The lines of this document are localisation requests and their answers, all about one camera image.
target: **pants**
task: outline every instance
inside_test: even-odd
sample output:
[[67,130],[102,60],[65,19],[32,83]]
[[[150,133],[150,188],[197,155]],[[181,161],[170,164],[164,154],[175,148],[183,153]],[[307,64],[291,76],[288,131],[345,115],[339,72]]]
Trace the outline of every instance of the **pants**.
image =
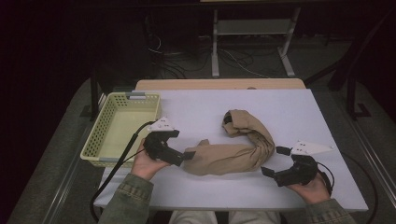
[[[278,212],[230,211],[229,224],[279,224]],[[217,224],[214,211],[174,211],[169,224]]]

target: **crumpled fabric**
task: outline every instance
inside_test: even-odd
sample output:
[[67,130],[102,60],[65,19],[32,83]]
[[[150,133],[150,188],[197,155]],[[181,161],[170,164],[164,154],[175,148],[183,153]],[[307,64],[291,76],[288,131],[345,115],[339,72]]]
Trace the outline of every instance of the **crumpled fabric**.
[[275,151],[275,143],[265,126],[246,110],[230,110],[222,127],[230,137],[246,135],[252,146],[244,144],[215,144],[202,140],[197,147],[186,148],[185,152],[195,152],[194,157],[184,161],[183,169],[193,175],[225,175],[255,171],[266,162]]

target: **white marker tag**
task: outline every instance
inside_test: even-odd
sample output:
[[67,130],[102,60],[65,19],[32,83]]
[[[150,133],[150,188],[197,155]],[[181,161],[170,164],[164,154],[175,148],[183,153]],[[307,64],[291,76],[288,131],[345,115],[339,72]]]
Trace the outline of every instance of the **white marker tag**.
[[305,141],[298,141],[291,149],[292,155],[314,155],[322,152],[333,151],[334,148]]
[[175,128],[168,118],[162,117],[148,127],[149,132],[172,132]]

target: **basket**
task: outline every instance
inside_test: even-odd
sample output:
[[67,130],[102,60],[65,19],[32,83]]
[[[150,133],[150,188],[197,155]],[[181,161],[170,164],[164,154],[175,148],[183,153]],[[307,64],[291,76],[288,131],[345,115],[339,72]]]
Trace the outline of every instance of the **basket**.
[[[93,124],[80,157],[94,166],[115,166],[133,134],[143,124],[155,121],[160,115],[159,93],[111,92]],[[147,128],[142,129],[126,158],[136,153],[141,139],[148,134]],[[129,159],[122,167],[131,167],[133,160]]]

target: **hand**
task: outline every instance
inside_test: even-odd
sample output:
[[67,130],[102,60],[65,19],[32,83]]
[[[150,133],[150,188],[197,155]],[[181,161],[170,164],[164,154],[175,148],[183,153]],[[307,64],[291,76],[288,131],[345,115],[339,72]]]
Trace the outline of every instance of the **hand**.
[[[143,138],[139,149],[137,151],[140,151],[144,149],[143,143],[145,142],[145,139]],[[149,155],[147,154],[146,150],[143,150],[139,153],[134,158],[134,164],[132,166],[131,174],[140,176],[146,180],[150,180],[152,177],[155,176],[155,174],[161,170],[165,166],[169,166],[170,164],[161,161],[161,160],[152,160]]]
[[306,203],[321,203],[330,199],[326,184],[319,173],[307,185],[289,185],[289,189],[296,191]]

